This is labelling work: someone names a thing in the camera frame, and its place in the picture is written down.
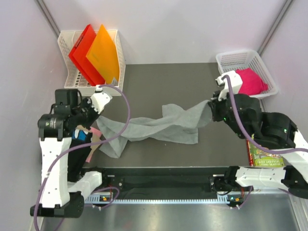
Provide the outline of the grey t shirt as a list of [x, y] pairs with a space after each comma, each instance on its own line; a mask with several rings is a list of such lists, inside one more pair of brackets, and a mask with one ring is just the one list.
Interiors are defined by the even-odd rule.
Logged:
[[132, 118], [125, 131], [114, 140], [102, 144], [100, 151], [111, 158], [120, 158], [128, 141], [147, 138], [182, 144], [197, 144], [198, 129], [212, 122], [209, 101], [205, 100], [184, 110], [176, 104], [162, 106], [162, 117]]

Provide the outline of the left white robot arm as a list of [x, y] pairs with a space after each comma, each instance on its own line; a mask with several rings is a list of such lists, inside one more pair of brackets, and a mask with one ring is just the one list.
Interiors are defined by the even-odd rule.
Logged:
[[77, 89], [58, 89], [55, 103], [48, 114], [38, 120], [38, 136], [42, 154], [41, 188], [32, 217], [78, 218], [85, 199], [97, 189], [104, 191], [109, 179], [97, 171], [76, 175], [86, 160], [83, 152], [90, 149], [91, 136], [82, 139], [78, 126], [87, 129], [98, 119], [112, 97], [97, 90], [82, 97]]

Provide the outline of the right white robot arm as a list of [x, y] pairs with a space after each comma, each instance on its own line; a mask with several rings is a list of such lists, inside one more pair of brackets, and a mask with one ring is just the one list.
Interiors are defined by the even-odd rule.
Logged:
[[252, 139], [261, 150], [282, 155], [289, 163], [279, 168], [228, 167], [225, 186], [232, 191], [239, 187], [272, 187], [307, 199], [308, 143], [296, 124], [282, 113], [263, 112], [257, 98], [235, 94], [233, 107], [230, 97], [220, 101], [218, 95], [219, 91], [214, 92], [208, 103], [213, 121], [223, 121], [240, 139]]

